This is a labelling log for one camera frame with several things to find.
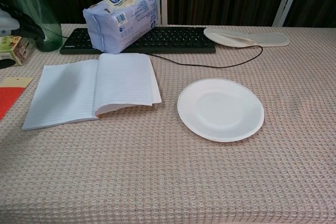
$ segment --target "open notebook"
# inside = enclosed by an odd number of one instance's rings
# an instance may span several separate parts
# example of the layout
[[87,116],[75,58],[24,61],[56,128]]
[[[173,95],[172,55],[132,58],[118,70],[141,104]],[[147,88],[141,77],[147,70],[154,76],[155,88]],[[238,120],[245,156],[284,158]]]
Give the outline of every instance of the open notebook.
[[94,120],[109,111],[160,102],[147,55],[102,54],[99,60],[44,66],[22,129]]

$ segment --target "green bottle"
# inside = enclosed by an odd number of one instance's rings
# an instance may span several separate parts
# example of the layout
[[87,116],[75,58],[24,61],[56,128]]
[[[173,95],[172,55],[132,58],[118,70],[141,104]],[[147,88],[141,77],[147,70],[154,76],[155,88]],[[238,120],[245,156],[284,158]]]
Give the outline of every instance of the green bottle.
[[46,0],[13,0],[17,8],[39,25],[46,38],[41,51],[49,52],[62,46],[62,29]]

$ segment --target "white plate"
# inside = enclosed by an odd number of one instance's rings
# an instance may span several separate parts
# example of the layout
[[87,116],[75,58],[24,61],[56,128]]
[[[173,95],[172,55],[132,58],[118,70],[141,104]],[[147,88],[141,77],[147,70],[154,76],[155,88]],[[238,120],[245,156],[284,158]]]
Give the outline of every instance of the white plate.
[[177,110],[191,131],[218,142],[247,138],[264,122],[259,99],[243,85],[225,79],[190,84],[180,94]]

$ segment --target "yellow paper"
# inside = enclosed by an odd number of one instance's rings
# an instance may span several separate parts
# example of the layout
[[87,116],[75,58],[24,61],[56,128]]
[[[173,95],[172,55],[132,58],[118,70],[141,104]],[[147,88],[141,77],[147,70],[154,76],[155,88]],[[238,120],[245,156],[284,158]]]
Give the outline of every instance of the yellow paper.
[[32,81],[32,77],[7,77],[0,87],[18,87],[25,88]]

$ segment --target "beige tablecloth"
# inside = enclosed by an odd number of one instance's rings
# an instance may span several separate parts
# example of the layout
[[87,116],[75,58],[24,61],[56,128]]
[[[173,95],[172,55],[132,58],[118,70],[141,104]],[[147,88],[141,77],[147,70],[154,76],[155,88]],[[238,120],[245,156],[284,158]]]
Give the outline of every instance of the beige tablecloth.
[[[78,25],[64,25],[70,35]],[[0,122],[0,223],[336,222],[336,29],[229,27],[286,34],[287,47],[228,69],[151,57],[163,99],[100,120],[23,132],[43,65],[97,58],[37,50],[21,67],[34,77]],[[225,66],[259,49],[164,55]],[[234,143],[191,132],[177,112],[190,83],[225,78],[265,109],[262,128]]]

